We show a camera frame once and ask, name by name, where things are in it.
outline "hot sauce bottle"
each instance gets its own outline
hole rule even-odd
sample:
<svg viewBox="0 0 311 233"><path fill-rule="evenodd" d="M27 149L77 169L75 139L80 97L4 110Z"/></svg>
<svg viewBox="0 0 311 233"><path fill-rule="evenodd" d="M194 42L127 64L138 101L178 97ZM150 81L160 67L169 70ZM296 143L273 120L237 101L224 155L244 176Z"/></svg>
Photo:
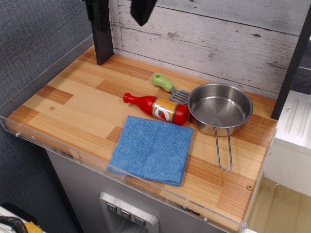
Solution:
<svg viewBox="0 0 311 233"><path fill-rule="evenodd" d="M125 103L137 105L146 114L165 120L176 125L184 125L188 119L188 106L161 99L157 96L135 97L126 93L123 97Z"/></svg>

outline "spatula handle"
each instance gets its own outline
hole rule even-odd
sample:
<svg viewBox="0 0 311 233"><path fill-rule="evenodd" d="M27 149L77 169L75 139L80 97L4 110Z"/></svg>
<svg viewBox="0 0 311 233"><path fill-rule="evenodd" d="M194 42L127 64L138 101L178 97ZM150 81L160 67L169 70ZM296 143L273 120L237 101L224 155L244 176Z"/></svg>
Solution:
<svg viewBox="0 0 311 233"><path fill-rule="evenodd" d="M152 77L152 83L155 86L162 87L167 92L171 92L171 90L175 88L175 85L171 81L167 80L162 74L155 74Z"/></svg>

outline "wire handle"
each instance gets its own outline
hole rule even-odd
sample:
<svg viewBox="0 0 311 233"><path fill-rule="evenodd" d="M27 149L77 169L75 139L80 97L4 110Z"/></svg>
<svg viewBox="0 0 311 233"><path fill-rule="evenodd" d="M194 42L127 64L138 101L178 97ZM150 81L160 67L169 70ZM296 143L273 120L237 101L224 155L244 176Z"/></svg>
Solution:
<svg viewBox="0 0 311 233"><path fill-rule="evenodd" d="M221 166L220 155L219 155L219 145L218 145L217 129L216 129L216 127L214 127L215 137L216 137L217 156L218 156L218 166L223 171L230 171L232 169L232 153L231 153L231 143L230 143L230 131L229 131L229 128L226 128L226 129L227 129L227 132L228 132L228 144L229 144L229 153L230 153L230 167L228 169L224 169Z"/></svg>

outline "black post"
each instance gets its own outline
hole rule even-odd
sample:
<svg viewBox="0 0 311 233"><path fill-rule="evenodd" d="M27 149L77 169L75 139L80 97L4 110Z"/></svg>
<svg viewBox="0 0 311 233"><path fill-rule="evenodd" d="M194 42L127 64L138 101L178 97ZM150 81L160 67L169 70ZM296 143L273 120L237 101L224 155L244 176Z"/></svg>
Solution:
<svg viewBox="0 0 311 233"><path fill-rule="evenodd" d="M108 2L109 0L86 0L86 9L88 19L91 21L98 65L102 65L114 54Z"/></svg>
<svg viewBox="0 0 311 233"><path fill-rule="evenodd" d="M293 84L304 51L306 50L310 35L311 35L311 6L309 7L309 11L307 13L305 23L302 27L296 48L294 50L292 60L290 62L285 79L283 81L283 85L276 100L276 105L271 115L271 118L273 119L278 120L282 113L282 109L284 107L288 93Z"/></svg>

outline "wooden countertop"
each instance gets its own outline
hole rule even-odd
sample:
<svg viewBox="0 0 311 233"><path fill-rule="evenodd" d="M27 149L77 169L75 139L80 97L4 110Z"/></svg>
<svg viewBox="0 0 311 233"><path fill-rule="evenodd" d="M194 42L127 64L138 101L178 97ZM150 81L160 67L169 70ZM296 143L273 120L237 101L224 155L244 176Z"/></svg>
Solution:
<svg viewBox="0 0 311 233"><path fill-rule="evenodd" d="M87 166L104 166L105 163L99 161L109 163L127 115L156 120L137 106L124 103L123 95L129 92L138 97L169 98L170 93L153 86L151 77L155 73L166 76L177 90L191 92L207 83L116 54L99 66L95 49L91 47L14 111L7 125L23 137ZM249 96L254 112L245 127L231 136L231 171L221 171L218 167L215 137L200 132L187 121L185 126L193 127L194 133L181 187L150 182L161 189L134 178L126 180L138 189L178 203L175 207L188 214L206 216L211 223L237 231L236 224L226 218L243 224L254 192L246 187L255 187L259 179L277 123L270 119L275 100L254 94ZM219 138L219 144L222 166L229 167L227 137ZM178 195L190 200L187 207Z"/></svg>

